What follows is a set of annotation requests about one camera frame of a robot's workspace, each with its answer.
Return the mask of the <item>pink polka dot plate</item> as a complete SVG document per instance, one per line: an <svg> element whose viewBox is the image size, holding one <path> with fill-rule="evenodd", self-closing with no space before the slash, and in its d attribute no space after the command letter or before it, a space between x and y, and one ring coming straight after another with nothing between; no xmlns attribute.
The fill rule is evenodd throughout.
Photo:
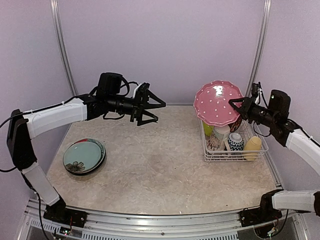
<svg viewBox="0 0 320 240"><path fill-rule="evenodd" d="M199 120L209 126L224 127L236 122L240 116L229 100L243 97L241 90L232 82L215 80L197 91L193 107Z"/></svg>

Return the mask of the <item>red and teal plate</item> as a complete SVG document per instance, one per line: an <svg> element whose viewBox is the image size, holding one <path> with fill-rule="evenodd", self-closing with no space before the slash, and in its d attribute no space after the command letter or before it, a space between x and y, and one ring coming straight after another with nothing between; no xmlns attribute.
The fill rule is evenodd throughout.
<svg viewBox="0 0 320 240"><path fill-rule="evenodd" d="M81 160L98 161L103 160L106 155L104 145L92 138L85 138L74 144L74 149Z"/></svg>

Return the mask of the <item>black striped rim plate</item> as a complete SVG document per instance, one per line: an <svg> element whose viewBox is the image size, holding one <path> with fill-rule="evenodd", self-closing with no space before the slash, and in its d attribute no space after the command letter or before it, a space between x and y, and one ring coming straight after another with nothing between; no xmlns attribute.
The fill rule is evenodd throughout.
<svg viewBox="0 0 320 240"><path fill-rule="evenodd" d="M71 172L69 172L69 171L68 171L68 172L69 172L70 174L72 174L72 175L75 175L75 176L88 175L88 174L96 171L96 170L102 165L102 163L105 161L106 157L107 157L107 153L106 153L106 150L105 150L105 157L104 157L104 159L100 160L99 163L98 163L94 168L92 168L91 170L88 170L88 171L85 172L85 173L71 173Z"/></svg>

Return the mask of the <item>light blue flower plate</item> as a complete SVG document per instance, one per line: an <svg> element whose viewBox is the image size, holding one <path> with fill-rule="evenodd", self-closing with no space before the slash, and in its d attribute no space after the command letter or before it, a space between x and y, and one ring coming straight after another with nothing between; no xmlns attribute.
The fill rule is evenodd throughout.
<svg viewBox="0 0 320 240"><path fill-rule="evenodd" d="M102 157L100 147L90 141L78 142L70 146L63 155L65 169L73 174L83 174L93 169Z"/></svg>

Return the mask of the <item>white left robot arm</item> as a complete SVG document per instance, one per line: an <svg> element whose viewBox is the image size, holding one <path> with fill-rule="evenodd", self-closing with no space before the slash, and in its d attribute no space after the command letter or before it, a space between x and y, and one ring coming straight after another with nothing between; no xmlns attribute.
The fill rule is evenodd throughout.
<svg viewBox="0 0 320 240"><path fill-rule="evenodd" d="M149 83L139 84L132 97L120 93L122 85L130 88L121 74L105 72L90 93L36 110L16 109L5 120L9 124L6 144L13 168L20 171L29 188L45 202L47 218L54 217L63 223L70 218L70 211L37 163L32 139L65 125L105 117L109 112L129 115L130 121L138 126L156 123L158 117L149 110L164 108L166 103L149 90Z"/></svg>

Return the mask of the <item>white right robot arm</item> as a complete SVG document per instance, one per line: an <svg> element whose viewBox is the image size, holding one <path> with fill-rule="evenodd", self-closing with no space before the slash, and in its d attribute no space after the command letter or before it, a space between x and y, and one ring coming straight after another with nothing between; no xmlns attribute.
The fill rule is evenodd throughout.
<svg viewBox="0 0 320 240"><path fill-rule="evenodd" d="M281 90L272 90L267 107L256 104L257 95L230 99L228 102L244 120L269 128L269 133L283 147L297 154L316 173L320 172L320 144L295 121L288 118L291 98ZM276 211L294 210L320 214L320 191L280 190L265 193L256 210L256 218L266 222Z"/></svg>

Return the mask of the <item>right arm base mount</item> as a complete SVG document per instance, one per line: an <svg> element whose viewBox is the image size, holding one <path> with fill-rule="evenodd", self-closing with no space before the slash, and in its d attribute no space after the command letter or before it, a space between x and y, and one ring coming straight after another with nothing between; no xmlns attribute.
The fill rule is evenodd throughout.
<svg viewBox="0 0 320 240"><path fill-rule="evenodd" d="M282 212L276 209L263 210L261 207L245 208L239 212L241 226L249 227L278 220L282 217Z"/></svg>

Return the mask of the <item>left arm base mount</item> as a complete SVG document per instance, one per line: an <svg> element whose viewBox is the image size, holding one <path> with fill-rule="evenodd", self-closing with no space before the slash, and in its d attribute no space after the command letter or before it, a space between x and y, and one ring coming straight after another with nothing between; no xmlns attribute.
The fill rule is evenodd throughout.
<svg viewBox="0 0 320 240"><path fill-rule="evenodd" d="M85 211L65 208L59 212L45 210L43 217L55 223L84 228L88 214Z"/></svg>

